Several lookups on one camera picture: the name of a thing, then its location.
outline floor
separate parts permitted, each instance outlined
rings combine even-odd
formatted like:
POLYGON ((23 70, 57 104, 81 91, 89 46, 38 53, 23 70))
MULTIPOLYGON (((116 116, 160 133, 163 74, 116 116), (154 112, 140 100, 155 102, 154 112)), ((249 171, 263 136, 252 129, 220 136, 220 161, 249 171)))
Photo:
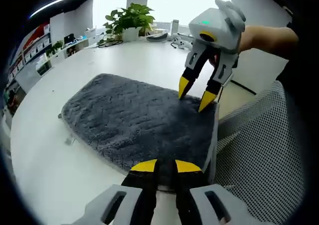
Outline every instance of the floor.
POLYGON ((252 101, 254 97, 255 96, 249 91, 230 82, 224 88, 219 100, 219 118, 224 117, 243 104, 252 101))

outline white round table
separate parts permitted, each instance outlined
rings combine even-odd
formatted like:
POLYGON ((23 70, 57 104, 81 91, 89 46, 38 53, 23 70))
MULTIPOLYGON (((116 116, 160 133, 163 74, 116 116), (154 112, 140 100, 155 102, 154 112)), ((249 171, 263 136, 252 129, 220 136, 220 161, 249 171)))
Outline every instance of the white round table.
MULTIPOLYGON (((73 223, 87 203, 125 177, 88 146, 65 143, 70 131, 58 114, 67 100, 100 73, 178 90, 187 53, 168 42, 88 48, 57 64, 28 92, 12 121, 12 165, 26 203, 44 224, 73 223)), ((205 65, 188 94, 201 97, 212 72, 205 65)), ((157 199, 152 224, 180 224, 175 196, 158 192, 157 199)))

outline gray towel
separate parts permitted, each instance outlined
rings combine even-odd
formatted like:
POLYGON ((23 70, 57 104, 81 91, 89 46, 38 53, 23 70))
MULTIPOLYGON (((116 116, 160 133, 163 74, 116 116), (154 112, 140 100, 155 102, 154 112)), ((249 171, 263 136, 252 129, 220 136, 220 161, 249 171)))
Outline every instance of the gray towel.
POLYGON ((64 105, 62 119, 78 138, 125 171, 154 158, 206 169, 217 104, 198 113, 199 104, 191 96, 179 100, 174 90, 100 74, 64 105))

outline cable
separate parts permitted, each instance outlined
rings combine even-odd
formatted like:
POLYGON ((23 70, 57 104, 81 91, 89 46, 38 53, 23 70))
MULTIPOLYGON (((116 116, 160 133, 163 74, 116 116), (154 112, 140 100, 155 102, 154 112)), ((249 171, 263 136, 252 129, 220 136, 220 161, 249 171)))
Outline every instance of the cable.
POLYGON ((221 91, 219 93, 219 97, 218 97, 218 101, 217 101, 218 103, 219 103, 219 100, 220 100, 220 97, 221 97, 221 93, 223 92, 223 90, 224 90, 224 86, 221 87, 221 91))
POLYGON ((113 45, 117 45, 117 44, 122 44, 123 41, 122 40, 117 40, 117 41, 113 41, 113 42, 105 42, 103 44, 98 45, 98 48, 105 48, 105 47, 110 47, 113 45))
POLYGON ((173 45, 174 43, 172 42, 170 45, 174 48, 174 49, 176 49, 177 47, 175 47, 175 45, 173 45))

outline white flower pot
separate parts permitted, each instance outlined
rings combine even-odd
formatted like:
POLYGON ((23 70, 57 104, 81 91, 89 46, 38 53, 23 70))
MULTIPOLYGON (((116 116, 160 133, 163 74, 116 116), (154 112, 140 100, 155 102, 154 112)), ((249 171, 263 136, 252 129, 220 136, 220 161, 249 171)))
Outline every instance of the white flower pot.
POLYGON ((136 41, 142 27, 124 29, 122 33, 123 42, 136 41))

